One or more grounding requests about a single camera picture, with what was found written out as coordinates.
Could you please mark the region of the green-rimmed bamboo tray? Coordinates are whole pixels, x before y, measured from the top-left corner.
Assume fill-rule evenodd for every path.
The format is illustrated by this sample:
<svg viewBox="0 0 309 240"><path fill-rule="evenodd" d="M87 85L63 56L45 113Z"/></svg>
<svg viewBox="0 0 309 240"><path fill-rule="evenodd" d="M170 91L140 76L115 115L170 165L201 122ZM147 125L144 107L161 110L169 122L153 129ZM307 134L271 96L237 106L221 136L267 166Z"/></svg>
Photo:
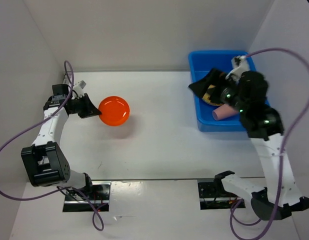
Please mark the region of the green-rimmed bamboo tray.
<svg viewBox="0 0 309 240"><path fill-rule="evenodd" d="M214 88L216 86L215 85L210 85L205 94L203 95L203 97L201 98L205 103L207 103L208 105L211 105L211 106L221 106L222 103L218 102L218 101L213 101L211 100L211 93L214 91Z"/></svg>

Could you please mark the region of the orange plastic plate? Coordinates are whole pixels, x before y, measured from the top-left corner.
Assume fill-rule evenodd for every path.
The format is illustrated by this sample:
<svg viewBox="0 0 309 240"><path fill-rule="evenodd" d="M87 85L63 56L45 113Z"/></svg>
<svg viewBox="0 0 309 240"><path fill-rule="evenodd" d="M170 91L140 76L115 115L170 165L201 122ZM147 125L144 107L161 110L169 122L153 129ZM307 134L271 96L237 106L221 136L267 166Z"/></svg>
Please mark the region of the orange plastic plate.
<svg viewBox="0 0 309 240"><path fill-rule="evenodd" d="M119 96L106 97L100 102L98 110L101 112L99 119L111 127L123 125L130 116L129 104Z"/></svg>

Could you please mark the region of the pink plastic cup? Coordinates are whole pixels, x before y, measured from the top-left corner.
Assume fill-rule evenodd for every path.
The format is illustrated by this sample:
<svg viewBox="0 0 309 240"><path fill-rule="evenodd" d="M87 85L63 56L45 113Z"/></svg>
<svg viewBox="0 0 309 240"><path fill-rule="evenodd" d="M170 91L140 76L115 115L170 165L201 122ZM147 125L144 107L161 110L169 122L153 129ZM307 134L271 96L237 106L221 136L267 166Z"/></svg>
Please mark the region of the pink plastic cup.
<svg viewBox="0 0 309 240"><path fill-rule="evenodd" d="M227 104L223 104L212 111L212 117L215 121L221 121L238 114L238 111Z"/></svg>

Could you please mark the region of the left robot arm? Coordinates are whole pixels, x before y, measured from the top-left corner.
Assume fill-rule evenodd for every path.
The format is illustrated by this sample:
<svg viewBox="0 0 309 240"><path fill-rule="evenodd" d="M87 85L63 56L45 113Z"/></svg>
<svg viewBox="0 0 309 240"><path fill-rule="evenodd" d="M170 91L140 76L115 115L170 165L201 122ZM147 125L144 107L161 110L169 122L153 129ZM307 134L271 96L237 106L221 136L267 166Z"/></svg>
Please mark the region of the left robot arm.
<svg viewBox="0 0 309 240"><path fill-rule="evenodd" d="M94 195L91 178L86 173L72 170L60 148L69 115L85 119L101 114L84 92L84 85L84 81L76 83L73 90L67 84L52 86L53 95L43 107L45 123L31 146L21 150L21 158L32 186L69 187L76 189L81 199L88 200Z"/></svg>

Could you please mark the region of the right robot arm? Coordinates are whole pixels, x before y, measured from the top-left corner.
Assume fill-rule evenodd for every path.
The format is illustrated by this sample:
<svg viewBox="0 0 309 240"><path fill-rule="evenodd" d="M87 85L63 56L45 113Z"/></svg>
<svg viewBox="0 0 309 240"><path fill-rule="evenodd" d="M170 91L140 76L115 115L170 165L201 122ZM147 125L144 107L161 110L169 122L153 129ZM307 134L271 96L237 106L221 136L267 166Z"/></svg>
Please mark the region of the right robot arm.
<svg viewBox="0 0 309 240"><path fill-rule="evenodd" d="M264 76L248 70L237 77L213 68L188 87L205 102L227 104L239 112L239 121L256 149L266 180L266 186L261 187L233 171L224 171L214 177L215 194L224 197L232 193L250 202L263 221L270 220L272 214L274 220L283 220L293 212L309 209L309 198L298 189L282 146L285 130L281 116L266 103L269 84Z"/></svg>

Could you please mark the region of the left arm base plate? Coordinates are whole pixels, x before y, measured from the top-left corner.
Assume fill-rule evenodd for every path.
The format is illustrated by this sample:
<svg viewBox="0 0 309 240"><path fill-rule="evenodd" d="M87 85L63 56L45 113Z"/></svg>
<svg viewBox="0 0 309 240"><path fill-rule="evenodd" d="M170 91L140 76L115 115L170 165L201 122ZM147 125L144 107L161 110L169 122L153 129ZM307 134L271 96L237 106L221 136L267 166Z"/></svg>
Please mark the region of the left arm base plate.
<svg viewBox="0 0 309 240"><path fill-rule="evenodd" d="M64 195L64 213L92 212L88 201L75 190L62 191ZM108 212L110 207L111 183L106 181L93 181L91 192L85 193L92 205L99 212Z"/></svg>

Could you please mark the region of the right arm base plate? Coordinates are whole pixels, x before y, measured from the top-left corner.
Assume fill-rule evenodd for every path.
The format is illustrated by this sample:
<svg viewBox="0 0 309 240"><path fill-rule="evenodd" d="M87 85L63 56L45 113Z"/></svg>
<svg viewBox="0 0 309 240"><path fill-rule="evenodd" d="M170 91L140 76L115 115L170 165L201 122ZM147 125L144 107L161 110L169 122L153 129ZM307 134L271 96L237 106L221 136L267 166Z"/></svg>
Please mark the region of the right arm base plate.
<svg viewBox="0 0 309 240"><path fill-rule="evenodd" d="M212 179L197 181L199 204L201 210L226 210L230 209L241 198L237 195L217 190Z"/></svg>

